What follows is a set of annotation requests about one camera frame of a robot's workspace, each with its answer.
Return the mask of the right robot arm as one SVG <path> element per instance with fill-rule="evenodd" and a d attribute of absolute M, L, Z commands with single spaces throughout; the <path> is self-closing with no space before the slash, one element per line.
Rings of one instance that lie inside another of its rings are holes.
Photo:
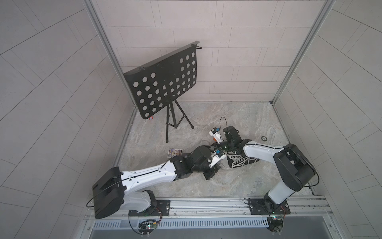
<path fill-rule="evenodd" d="M 242 139 L 238 130 L 228 126 L 224 130 L 214 127 L 209 132 L 216 141 L 217 156 L 210 167 L 227 160 L 229 168 L 239 168 L 260 160 L 274 164 L 280 182 L 264 196 L 264 207 L 275 211 L 289 196 L 300 191 L 317 174 L 316 169 L 294 144 L 270 146 L 249 139 Z"/>

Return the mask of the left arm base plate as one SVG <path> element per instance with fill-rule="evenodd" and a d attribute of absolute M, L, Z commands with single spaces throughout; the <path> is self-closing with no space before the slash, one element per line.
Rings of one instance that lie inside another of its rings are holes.
<path fill-rule="evenodd" d="M 170 200 L 156 200 L 153 205 L 148 209 L 138 212 L 135 210 L 129 210 L 128 215 L 130 217 L 158 217 L 169 216 L 171 201 Z"/>

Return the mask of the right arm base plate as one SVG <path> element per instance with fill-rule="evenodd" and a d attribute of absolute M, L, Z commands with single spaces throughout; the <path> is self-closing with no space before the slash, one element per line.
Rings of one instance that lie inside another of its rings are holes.
<path fill-rule="evenodd" d="M 284 200 L 277 205 L 270 200 L 263 198 L 244 198 L 244 204 L 249 207 L 251 215 L 289 215 L 290 209 L 287 201 Z"/>

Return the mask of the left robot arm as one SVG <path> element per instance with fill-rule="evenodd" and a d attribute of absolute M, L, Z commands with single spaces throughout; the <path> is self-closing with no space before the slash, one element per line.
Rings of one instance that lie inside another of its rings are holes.
<path fill-rule="evenodd" d="M 109 217 L 120 208 L 152 213 L 157 202 L 148 187 L 185 179 L 194 172 L 210 180 L 219 170 L 218 163 L 226 157 L 220 148 L 199 146 L 191 153 L 174 156 L 157 166 L 135 171 L 111 168 L 92 186 L 91 207 L 95 218 Z"/>

